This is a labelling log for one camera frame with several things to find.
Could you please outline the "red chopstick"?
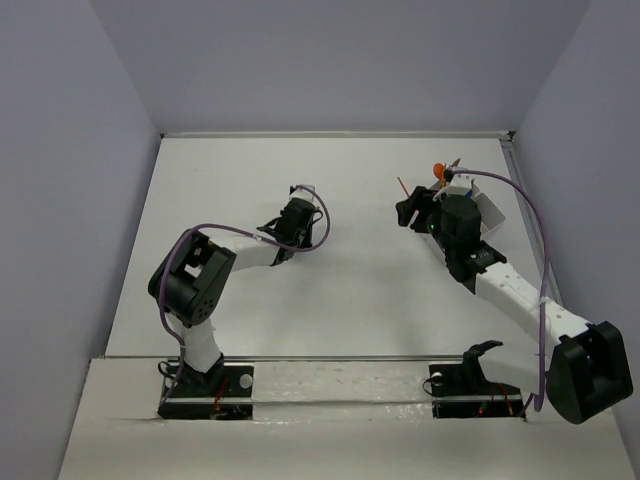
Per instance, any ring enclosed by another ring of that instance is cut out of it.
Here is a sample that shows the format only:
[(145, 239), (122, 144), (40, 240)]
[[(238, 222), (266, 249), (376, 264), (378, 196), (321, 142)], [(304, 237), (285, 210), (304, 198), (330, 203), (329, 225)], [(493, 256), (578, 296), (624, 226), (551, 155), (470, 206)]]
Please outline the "red chopstick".
[(399, 176), (397, 176), (396, 178), (397, 178), (397, 181), (398, 181), (400, 187), (402, 188), (405, 196), (408, 198), (410, 194), (409, 194), (408, 189), (406, 188), (406, 185), (404, 184), (403, 180)]

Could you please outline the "orange plastic spoon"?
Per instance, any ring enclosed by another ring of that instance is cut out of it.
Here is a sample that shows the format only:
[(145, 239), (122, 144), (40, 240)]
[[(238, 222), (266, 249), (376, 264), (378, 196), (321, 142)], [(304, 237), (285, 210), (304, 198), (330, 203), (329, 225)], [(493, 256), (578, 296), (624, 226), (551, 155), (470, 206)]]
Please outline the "orange plastic spoon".
[(446, 171), (446, 169), (447, 169), (447, 166), (443, 163), (434, 164), (433, 173), (439, 181), (443, 181), (445, 179), (444, 172)]

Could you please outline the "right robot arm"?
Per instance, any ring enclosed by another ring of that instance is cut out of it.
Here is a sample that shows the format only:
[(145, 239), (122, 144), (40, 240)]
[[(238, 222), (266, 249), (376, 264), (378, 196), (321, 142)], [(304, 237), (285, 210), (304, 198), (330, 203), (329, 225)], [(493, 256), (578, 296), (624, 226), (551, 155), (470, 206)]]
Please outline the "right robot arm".
[(543, 392), (555, 411), (581, 424), (633, 393), (621, 332), (595, 324), (543, 298), (485, 237), (504, 217), (484, 194), (419, 186), (395, 206), (398, 223), (422, 236), (449, 274), (490, 303), (550, 357), (486, 340), (467, 349), (458, 364), (433, 366), (429, 394), (446, 398), (487, 395), (499, 387)]

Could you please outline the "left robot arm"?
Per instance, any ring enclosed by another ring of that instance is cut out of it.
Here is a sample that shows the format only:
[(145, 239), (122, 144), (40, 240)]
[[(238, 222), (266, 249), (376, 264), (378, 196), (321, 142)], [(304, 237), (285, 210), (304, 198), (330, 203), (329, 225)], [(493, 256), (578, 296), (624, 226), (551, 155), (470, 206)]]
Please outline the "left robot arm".
[(313, 227), (321, 219), (331, 226), (326, 204), (300, 185), (279, 215), (255, 233), (221, 224), (200, 224), (182, 233), (148, 284), (161, 324), (179, 344), (176, 373), (163, 372), (174, 388), (192, 387), (201, 395), (219, 388), (224, 356), (211, 317), (230, 275), (276, 267), (317, 249)]

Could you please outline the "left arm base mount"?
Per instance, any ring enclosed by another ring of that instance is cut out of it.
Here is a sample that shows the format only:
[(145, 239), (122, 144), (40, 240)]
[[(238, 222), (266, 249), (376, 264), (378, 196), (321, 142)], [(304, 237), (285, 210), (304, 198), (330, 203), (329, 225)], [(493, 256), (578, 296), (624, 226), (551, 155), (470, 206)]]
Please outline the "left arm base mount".
[(226, 364), (221, 357), (207, 372), (178, 361), (161, 361), (157, 415), (164, 420), (252, 420), (254, 365)]

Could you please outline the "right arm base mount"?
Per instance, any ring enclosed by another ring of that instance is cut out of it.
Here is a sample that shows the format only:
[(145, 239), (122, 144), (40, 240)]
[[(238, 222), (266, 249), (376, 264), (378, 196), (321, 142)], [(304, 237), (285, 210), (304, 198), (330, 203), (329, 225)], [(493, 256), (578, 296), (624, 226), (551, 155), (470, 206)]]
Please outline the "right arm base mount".
[(527, 403), (521, 391), (508, 384), (489, 381), (480, 361), (487, 353), (496, 353), (502, 342), (488, 340), (472, 345), (459, 363), (429, 366), (422, 383), (432, 399), (436, 419), (518, 418), (524, 416)]

